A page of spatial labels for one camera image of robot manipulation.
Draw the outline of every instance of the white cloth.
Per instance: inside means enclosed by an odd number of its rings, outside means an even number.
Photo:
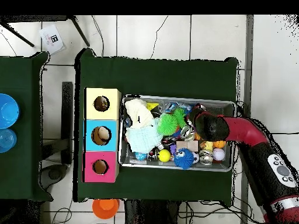
[[[127,114],[132,120],[131,129],[137,129],[149,126],[154,118],[151,111],[147,109],[147,103],[141,99],[133,99],[127,101],[125,104]]]

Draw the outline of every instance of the orange cup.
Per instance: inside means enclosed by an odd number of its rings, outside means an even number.
[[[119,209],[119,199],[95,199],[92,203],[93,213],[101,219],[114,217]]]

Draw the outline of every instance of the metal tray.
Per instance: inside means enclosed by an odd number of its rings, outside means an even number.
[[[179,169],[176,167],[175,163],[172,161],[163,163],[159,160],[137,160],[132,153],[129,145],[124,141],[124,134],[126,133],[126,128],[124,127],[124,120],[128,117],[126,108],[124,106],[125,102],[135,98],[140,98],[149,103],[170,103],[170,102],[181,102],[194,106],[196,103],[201,103],[207,108],[211,114],[215,115],[225,115],[235,117],[237,112],[237,107],[232,101],[219,101],[219,100],[198,100],[198,99],[185,99],[185,98],[171,98],[171,97],[158,97],[158,96],[132,96],[125,95],[121,99],[121,114],[120,114],[120,131],[119,135],[119,151],[118,159],[122,166],[127,167],[149,167],[156,169]],[[226,146],[223,148],[225,151],[225,159],[221,163],[212,163],[212,165],[203,165],[200,162],[192,165],[188,170],[202,170],[202,171],[214,171],[214,172],[227,172],[232,169],[233,158],[232,154],[235,151],[235,144],[233,142],[227,142]]]

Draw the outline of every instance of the blue cup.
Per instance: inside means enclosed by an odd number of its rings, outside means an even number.
[[[11,129],[0,129],[0,153],[16,145],[16,134]]]
[[[20,114],[17,102],[7,94],[0,93],[0,129],[12,126]]]

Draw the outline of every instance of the green table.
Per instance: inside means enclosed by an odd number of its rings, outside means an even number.
[[[222,200],[231,204],[232,171],[181,171],[121,167],[116,182],[83,183],[84,88],[117,88],[122,95],[194,99],[236,99],[238,61],[142,60],[97,58],[83,49],[76,57],[74,200],[128,198],[153,200]]]
[[[20,117],[11,126],[18,141],[0,153],[0,198],[50,201],[38,183],[41,158],[40,75],[48,60],[46,52],[30,58],[0,57],[0,93],[12,96]]]

